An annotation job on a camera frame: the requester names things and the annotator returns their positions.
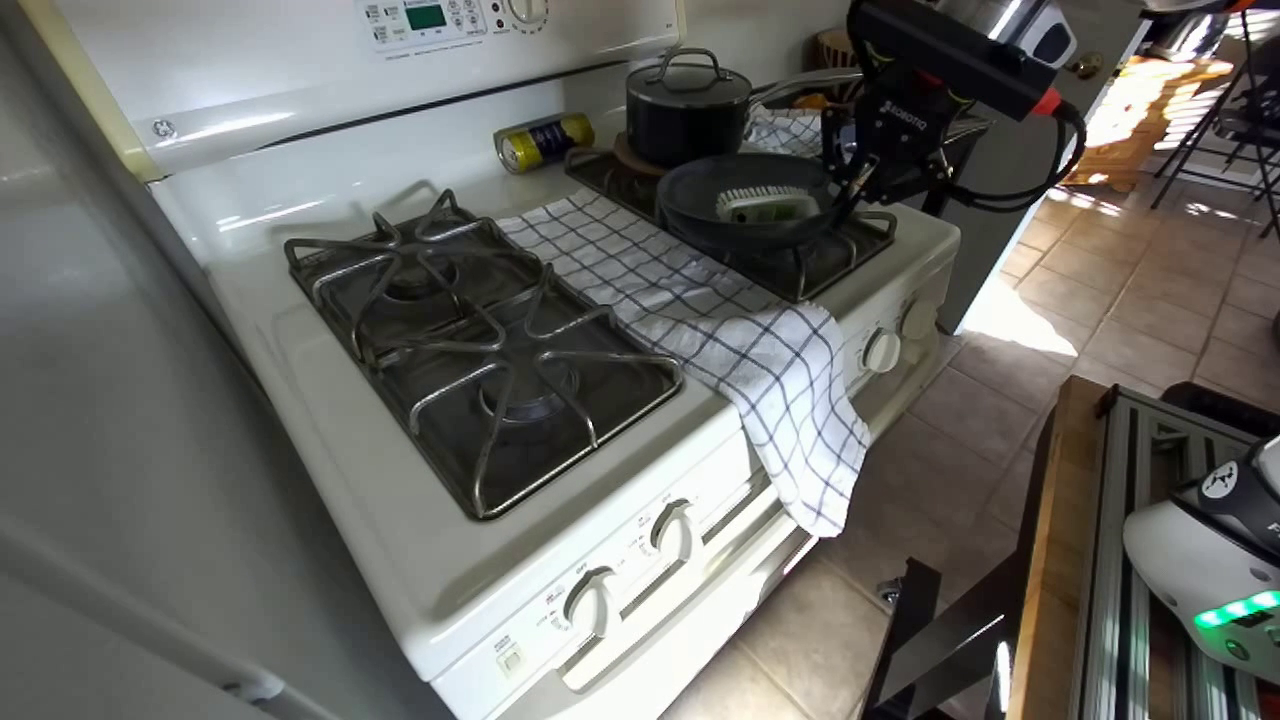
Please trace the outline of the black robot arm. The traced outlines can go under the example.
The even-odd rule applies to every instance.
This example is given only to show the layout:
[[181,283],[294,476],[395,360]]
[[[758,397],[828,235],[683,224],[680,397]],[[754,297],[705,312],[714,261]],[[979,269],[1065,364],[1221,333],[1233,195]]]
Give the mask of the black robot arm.
[[[845,203],[942,194],[984,214],[1037,203],[1086,156],[1086,118],[1056,91],[1056,73],[1016,43],[924,9],[921,0],[854,0],[854,59],[862,67],[854,102],[854,156],[841,163]],[[1049,118],[1056,156],[1041,186],[984,194],[956,180],[945,159],[949,130],[967,103],[1007,120]]]

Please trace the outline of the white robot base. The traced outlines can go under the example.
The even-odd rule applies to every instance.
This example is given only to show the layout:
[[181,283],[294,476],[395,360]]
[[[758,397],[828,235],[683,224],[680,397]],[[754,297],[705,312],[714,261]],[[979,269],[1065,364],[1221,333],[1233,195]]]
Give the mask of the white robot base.
[[1280,684],[1280,437],[1132,513],[1126,551],[1204,655]]

